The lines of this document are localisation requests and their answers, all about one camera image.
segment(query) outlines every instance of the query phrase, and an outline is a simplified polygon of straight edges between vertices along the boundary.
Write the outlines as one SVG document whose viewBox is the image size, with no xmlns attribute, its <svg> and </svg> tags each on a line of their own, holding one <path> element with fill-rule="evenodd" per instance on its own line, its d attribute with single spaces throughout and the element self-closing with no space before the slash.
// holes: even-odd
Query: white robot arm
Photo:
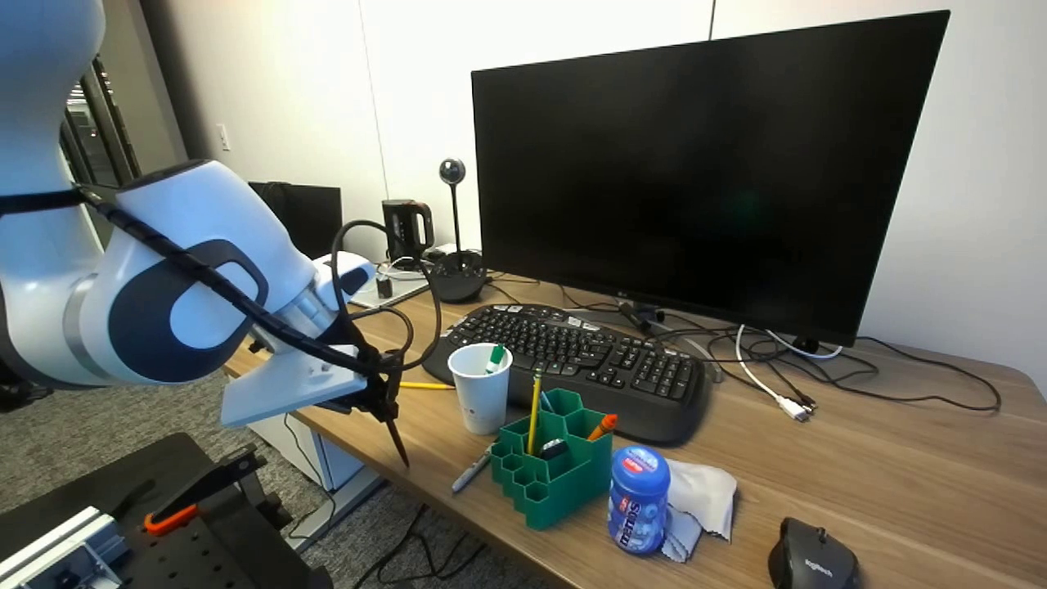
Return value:
<svg viewBox="0 0 1047 589">
<path fill-rule="evenodd" d="M 270 359 L 227 382 L 226 426 L 359 395 L 395 440 L 398 357 L 339 307 L 371 277 L 365 259 L 304 259 L 213 162 L 114 200 L 70 186 L 60 121 L 101 24 L 101 0 L 0 2 L 0 359 L 44 385 L 161 385 L 220 370 L 256 330 Z M 105 248 L 86 205 L 114 223 Z"/>
</svg>

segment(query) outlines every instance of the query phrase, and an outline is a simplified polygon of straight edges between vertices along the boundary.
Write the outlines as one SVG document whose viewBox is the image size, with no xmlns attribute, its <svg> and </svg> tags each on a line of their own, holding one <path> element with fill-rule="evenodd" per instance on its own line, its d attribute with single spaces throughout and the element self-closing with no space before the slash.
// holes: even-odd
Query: keyboard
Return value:
<svg viewBox="0 0 1047 589">
<path fill-rule="evenodd" d="M 595 327 L 547 306 L 476 307 L 425 357 L 450 382 L 449 357 L 464 345 L 502 345 L 512 355 L 509 406 L 525 409 L 532 370 L 542 388 L 573 388 L 595 412 L 619 412 L 619 435 L 644 444 L 683 444 L 714 388 L 714 370 L 647 338 Z"/>
</svg>

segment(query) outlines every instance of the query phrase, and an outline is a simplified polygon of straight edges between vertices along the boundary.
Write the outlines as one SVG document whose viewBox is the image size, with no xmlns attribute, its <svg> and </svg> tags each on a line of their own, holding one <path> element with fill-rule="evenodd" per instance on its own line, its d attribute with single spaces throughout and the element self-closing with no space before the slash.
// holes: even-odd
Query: small bottle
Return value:
<svg viewBox="0 0 1047 589">
<path fill-rule="evenodd" d="M 668 462 L 644 444 L 619 447 L 610 457 L 607 534 L 634 555 L 657 552 L 668 528 Z"/>
</svg>

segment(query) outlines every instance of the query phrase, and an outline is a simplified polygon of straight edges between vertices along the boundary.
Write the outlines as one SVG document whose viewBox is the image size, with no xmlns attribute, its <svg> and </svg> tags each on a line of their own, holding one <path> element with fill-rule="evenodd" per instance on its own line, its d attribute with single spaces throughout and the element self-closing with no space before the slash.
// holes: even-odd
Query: white cup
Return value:
<svg viewBox="0 0 1047 589">
<path fill-rule="evenodd" d="M 509 367 L 512 355 L 506 346 L 500 362 L 491 367 L 497 345 L 466 345 L 449 357 L 449 370 L 458 388 L 460 422 L 473 435 L 491 435 L 502 426 L 509 403 Z"/>
</svg>

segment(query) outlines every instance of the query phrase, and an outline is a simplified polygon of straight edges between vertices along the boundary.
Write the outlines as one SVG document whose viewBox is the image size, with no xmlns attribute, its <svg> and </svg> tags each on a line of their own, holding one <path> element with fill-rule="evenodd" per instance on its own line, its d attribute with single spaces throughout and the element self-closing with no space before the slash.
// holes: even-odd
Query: computer monitor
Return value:
<svg viewBox="0 0 1047 589">
<path fill-rule="evenodd" d="M 852 345 L 946 24 L 470 71 L 485 262 Z"/>
</svg>

